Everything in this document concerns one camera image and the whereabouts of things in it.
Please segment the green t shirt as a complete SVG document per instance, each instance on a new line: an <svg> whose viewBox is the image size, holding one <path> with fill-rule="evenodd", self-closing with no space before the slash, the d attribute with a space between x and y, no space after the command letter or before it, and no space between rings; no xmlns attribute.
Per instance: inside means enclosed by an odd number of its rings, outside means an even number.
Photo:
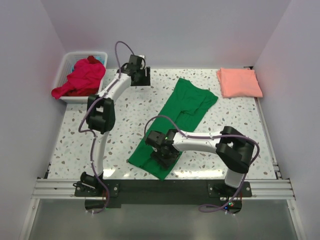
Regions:
<svg viewBox="0 0 320 240"><path fill-rule="evenodd" d="M198 88L189 80L179 78L159 114L169 117L180 130L193 132L218 99L211 91ZM128 162L163 181L176 162L165 169L151 157L152 152L152 147L141 140Z"/></svg>

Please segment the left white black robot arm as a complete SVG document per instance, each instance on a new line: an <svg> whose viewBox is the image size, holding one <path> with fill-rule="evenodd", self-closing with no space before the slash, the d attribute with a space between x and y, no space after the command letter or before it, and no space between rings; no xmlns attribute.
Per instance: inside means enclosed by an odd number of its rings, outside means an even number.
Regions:
<svg viewBox="0 0 320 240"><path fill-rule="evenodd" d="M92 174L103 176L103 158L109 132L116 122L115 103L124 91L130 87L144 87L151 85L150 67L146 65L144 55L129 57L117 71L114 79L96 95L88 97L86 123L96 137L90 156L94 169Z"/></svg>

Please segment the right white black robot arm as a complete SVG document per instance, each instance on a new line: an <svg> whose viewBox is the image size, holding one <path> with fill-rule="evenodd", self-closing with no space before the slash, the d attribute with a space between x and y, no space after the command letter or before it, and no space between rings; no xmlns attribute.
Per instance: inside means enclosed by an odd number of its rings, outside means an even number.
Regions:
<svg viewBox="0 0 320 240"><path fill-rule="evenodd" d="M166 134L152 130L145 143L153 148L150 156L163 168L169 169L184 151L216 154L228 170L223 183L223 192L230 197L241 190L241 182L249 172L254 149L258 146L231 126L219 133L195 133L170 129Z"/></svg>

